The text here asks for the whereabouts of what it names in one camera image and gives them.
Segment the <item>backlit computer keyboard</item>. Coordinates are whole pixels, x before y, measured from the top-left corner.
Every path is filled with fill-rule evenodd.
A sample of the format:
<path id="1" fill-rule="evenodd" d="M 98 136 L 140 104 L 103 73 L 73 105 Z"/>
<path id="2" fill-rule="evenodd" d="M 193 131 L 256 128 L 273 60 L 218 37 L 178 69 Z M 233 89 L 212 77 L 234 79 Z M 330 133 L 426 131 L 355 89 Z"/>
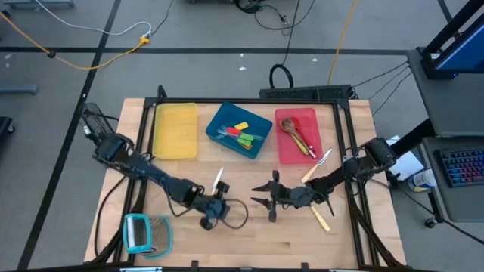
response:
<path id="1" fill-rule="evenodd" d="M 484 185 L 484 148 L 436 151 L 449 187 Z"/>

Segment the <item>blue screen monitor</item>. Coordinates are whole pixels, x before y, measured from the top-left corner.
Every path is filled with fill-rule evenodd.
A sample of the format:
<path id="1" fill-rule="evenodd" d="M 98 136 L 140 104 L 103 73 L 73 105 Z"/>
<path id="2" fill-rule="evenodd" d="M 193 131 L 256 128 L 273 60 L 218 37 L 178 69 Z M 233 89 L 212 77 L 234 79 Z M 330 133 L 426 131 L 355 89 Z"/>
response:
<path id="1" fill-rule="evenodd" d="M 437 59 L 439 72 L 484 73 L 484 21 L 475 22 Z"/>

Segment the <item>blue plastic bin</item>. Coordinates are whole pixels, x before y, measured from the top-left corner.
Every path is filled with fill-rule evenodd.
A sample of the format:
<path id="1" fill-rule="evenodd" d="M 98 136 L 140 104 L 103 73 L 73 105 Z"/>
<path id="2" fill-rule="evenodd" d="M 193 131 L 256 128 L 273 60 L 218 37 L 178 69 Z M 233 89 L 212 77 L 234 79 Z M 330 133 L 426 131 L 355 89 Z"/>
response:
<path id="1" fill-rule="evenodd" d="M 236 137 L 219 133 L 219 131 L 223 129 L 233 128 L 242 122 L 248 124 L 248 127 L 245 128 L 243 132 L 256 137 L 256 139 L 253 140 L 250 149 L 239 143 Z M 205 132 L 209 139 L 215 141 L 217 144 L 221 144 L 247 158 L 255 159 L 259 154 L 265 139 L 268 137 L 271 128 L 272 122 L 268 119 L 229 102 L 224 102 L 206 127 Z"/>

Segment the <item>black aluminium table frame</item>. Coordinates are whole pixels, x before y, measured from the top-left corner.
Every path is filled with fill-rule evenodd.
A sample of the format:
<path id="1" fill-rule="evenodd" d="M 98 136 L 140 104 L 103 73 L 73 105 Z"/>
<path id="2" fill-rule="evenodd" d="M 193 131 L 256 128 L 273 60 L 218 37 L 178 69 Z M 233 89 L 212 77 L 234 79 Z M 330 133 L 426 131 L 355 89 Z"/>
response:
<path id="1" fill-rule="evenodd" d="M 147 117 L 147 127 L 151 126 L 153 110 L 143 113 L 146 106 L 156 102 L 156 97 L 126 98 L 123 102 L 120 114 L 118 132 L 127 135 L 134 141 L 142 126 L 141 120 Z M 256 159 L 248 159 L 242 155 L 222 147 L 211 141 L 205 133 L 205 127 L 216 114 L 222 102 L 230 102 L 256 115 L 265 117 L 274 123 L 268 141 L 263 145 Z M 401 267 L 388 267 L 383 256 L 378 255 L 380 265 L 371 265 L 371 252 L 369 238 L 356 220 L 352 220 L 349 211 L 348 198 L 344 184 L 335 187 L 330 195 L 335 217 L 331 217 L 326 205 L 317 205 L 316 209 L 321 213 L 330 225 L 330 231 L 325 232 L 319 223 L 316 223 L 314 215 L 309 208 L 294 208 L 283 210 L 278 208 L 277 223 L 268 221 L 268 211 L 259 204 L 250 200 L 250 188 L 259 186 L 271 178 L 272 169 L 277 169 L 281 174 L 281 181 L 285 186 L 302 185 L 300 179 L 312 167 L 304 165 L 281 165 L 278 163 L 277 141 L 274 131 L 279 125 L 275 124 L 275 110 L 297 107 L 311 107 L 315 109 L 318 129 L 323 148 L 333 148 L 329 160 L 319 166 L 313 174 L 314 177 L 329 175 L 333 170 L 340 167 L 341 156 L 339 138 L 343 137 L 343 149 L 350 145 L 363 144 L 377 136 L 374 120 L 371 116 L 369 102 L 366 100 L 349 100 L 348 109 L 345 113 L 343 106 L 338 108 L 340 119 L 335 125 L 334 108 L 337 104 L 323 102 L 313 104 L 312 101 L 296 101 L 244 98 L 166 98 L 163 102 L 198 104 L 198 151 L 196 159 L 181 161 L 154 161 L 157 165 L 167 166 L 171 175 L 186 177 L 197 183 L 209 186 L 209 178 L 216 175 L 220 167 L 225 167 L 223 181 L 231 185 L 230 196 L 236 196 L 247 204 L 250 210 L 250 218 L 245 227 L 240 230 L 231 230 L 219 222 L 218 226 L 211 231 L 206 231 L 199 225 L 200 213 L 189 212 L 180 218 L 173 218 L 170 222 L 174 228 L 174 247 L 172 253 L 166 257 L 155 260 L 147 260 L 142 257 L 129 257 L 125 249 L 120 249 L 120 266 L 129 268 L 161 267 L 163 272 L 190 271 L 197 269 L 202 271 L 233 271 L 233 272 L 288 272 L 288 271 L 329 271 L 329 270 L 357 270 L 358 265 L 362 268 L 370 268 L 375 271 L 396 271 L 396 268 L 407 268 L 405 254 L 392 200 L 388 188 L 369 181 L 365 190 L 355 196 L 357 206 L 366 209 L 372 220 L 372 227 L 378 235 L 387 251 L 394 259 L 402 264 Z M 148 132 L 141 139 L 142 150 L 148 145 Z M 112 193 L 103 209 L 101 226 L 98 233 L 99 253 L 114 237 L 122 221 L 125 202 L 133 206 L 138 196 L 140 181 L 125 181 Z"/>

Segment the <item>red spatula clear handle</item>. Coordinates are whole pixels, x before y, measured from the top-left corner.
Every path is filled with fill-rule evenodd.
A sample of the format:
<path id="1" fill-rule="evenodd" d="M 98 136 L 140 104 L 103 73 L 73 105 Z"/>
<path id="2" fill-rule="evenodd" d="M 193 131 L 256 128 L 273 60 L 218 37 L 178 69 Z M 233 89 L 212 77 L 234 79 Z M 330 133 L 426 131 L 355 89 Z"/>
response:
<path id="1" fill-rule="evenodd" d="M 236 129 L 236 128 L 232 128 L 232 127 L 224 127 L 222 126 L 221 128 L 219 128 L 217 130 L 217 132 L 221 135 L 224 135 L 224 136 L 234 136 L 234 137 L 238 137 L 239 135 L 241 135 L 241 131 Z"/>

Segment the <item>white labelled bottle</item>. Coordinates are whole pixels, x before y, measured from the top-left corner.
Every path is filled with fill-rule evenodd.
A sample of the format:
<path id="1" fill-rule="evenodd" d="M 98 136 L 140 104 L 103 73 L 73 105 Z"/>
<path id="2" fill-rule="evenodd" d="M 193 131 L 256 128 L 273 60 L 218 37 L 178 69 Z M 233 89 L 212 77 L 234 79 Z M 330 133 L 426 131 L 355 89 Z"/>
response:
<path id="1" fill-rule="evenodd" d="M 437 183 L 433 170 L 429 168 L 411 176 L 407 181 L 407 185 L 414 192 L 423 192 L 436 187 Z"/>

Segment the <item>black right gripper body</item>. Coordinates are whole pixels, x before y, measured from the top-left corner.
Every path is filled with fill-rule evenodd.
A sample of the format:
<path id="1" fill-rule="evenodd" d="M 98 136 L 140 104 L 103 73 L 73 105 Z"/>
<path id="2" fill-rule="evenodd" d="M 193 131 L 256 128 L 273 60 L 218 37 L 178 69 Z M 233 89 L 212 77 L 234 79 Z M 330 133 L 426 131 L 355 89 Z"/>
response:
<path id="1" fill-rule="evenodd" d="M 272 180 L 269 181 L 269 192 L 271 200 L 269 202 L 269 215 L 270 222 L 276 222 L 277 220 L 277 205 L 290 206 L 294 204 L 294 200 L 290 197 L 292 189 L 285 187 L 279 182 L 279 171 L 272 171 Z"/>

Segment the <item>pink plastic bin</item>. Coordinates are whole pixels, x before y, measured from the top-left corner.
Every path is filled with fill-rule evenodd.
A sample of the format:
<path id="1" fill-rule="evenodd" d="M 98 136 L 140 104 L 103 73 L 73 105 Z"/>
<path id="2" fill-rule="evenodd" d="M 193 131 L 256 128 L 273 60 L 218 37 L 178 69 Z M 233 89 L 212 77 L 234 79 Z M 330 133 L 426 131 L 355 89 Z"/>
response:
<path id="1" fill-rule="evenodd" d="M 300 120 L 302 131 L 315 148 L 316 158 L 313 159 L 302 153 L 294 139 L 283 131 L 280 122 L 284 118 L 296 117 Z M 275 111 L 276 138 L 278 144 L 279 162 L 284 165 L 313 164 L 323 155 L 324 149 L 321 145 L 321 136 L 318 127 L 318 120 L 314 108 L 287 108 L 276 109 Z"/>

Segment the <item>grey furniture foot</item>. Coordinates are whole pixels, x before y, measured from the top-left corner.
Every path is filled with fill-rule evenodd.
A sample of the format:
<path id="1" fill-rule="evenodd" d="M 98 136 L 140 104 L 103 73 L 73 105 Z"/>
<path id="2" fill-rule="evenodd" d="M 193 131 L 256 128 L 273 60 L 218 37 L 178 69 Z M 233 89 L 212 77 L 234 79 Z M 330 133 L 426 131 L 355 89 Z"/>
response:
<path id="1" fill-rule="evenodd" d="M 0 94 L 21 94 L 27 93 L 36 95 L 39 92 L 38 85 L 17 85 L 0 83 Z"/>
<path id="2" fill-rule="evenodd" d="M 74 8 L 73 0 L 2 0 L 4 5 L 11 9 L 40 8 L 45 7 L 69 7 Z"/>

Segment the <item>grey keyboard shelf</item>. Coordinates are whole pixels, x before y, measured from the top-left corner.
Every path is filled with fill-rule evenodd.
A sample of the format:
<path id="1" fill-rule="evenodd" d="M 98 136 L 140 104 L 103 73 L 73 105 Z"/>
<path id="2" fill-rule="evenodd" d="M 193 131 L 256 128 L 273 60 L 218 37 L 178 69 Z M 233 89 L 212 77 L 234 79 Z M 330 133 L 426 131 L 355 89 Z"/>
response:
<path id="1" fill-rule="evenodd" d="M 448 217 L 455 222 L 484 222 L 484 185 L 449 187 L 436 151 L 484 148 L 484 138 L 424 138 L 423 146 Z"/>

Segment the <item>dark wooden spoon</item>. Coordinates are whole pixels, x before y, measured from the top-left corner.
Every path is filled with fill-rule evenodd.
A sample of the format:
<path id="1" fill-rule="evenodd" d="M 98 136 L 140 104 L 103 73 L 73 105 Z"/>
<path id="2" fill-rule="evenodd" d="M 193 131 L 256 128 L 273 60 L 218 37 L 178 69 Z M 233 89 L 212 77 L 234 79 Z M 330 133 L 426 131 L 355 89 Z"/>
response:
<path id="1" fill-rule="evenodd" d="M 291 136 L 291 133 L 296 134 L 295 126 L 290 118 L 284 118 L 280 122 L 280 127 L 283 131 L 288 133 Z"/>

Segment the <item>yellow plastic bin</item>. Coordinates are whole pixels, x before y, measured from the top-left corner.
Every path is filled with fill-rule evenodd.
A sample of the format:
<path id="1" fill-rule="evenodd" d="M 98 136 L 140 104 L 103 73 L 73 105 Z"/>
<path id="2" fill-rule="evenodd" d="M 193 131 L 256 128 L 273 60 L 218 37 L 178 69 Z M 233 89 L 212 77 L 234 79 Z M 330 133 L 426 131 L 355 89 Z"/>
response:
<path id="1" fill-rule="evenodd" d="M 197 105 L 160 104 L 155 110 L 152 154 L 162 160 L 197 156 Z"/>

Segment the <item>red silicone spoon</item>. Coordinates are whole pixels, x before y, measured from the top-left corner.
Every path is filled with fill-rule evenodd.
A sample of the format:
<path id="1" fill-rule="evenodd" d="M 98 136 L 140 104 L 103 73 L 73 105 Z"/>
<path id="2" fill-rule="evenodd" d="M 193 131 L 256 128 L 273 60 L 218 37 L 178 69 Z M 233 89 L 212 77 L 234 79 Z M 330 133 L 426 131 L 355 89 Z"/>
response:
<path id="1" fill-rule="evenodd" d="M 302 125 L 301 125 L 301 122 L 298 118 L 296 117 L 291 117 L 290 118 L 295 126 L 295 129 L 296 129 L 296 133 L 297 135 L 300 137 L 301 141 L 302 141 L 302 144 L 304 145 L 304 147 L 308 150 L 308 153 L 309 155 L 315 159 L 316 158 L 316 153 L 315 153 L 315 148 L 314 146 L 310 143 L 310 141 L 308 140 L 308 138 L 306 137 L 306 135 L 303 133 L 303 130 L 302 130 Z"/>

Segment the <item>black chair base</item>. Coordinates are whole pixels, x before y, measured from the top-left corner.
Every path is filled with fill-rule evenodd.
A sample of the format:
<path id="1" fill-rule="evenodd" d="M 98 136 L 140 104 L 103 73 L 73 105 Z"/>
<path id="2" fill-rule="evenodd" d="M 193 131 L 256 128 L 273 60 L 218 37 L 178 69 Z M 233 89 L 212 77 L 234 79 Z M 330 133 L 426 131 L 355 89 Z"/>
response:
<path id="1" fill-rule="evenodd" d="M 13 119 L 7 116 L 0 116 L 0 138 L 6 134 L 12 134 L 15 132 L 13 125 Z"/>

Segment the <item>teal mesh utensil holder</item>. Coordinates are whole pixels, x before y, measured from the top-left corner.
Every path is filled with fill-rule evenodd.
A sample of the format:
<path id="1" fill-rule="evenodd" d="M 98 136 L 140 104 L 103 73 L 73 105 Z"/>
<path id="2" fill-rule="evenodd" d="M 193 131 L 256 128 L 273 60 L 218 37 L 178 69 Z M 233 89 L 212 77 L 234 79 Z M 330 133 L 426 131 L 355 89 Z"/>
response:
<path id="1" fill-rule="evenodd" d="M 123 219 L 123 242 L 128 254 L 162 258 L 173 247 L 169 219 L 165 215 L 127 214 Z"/>

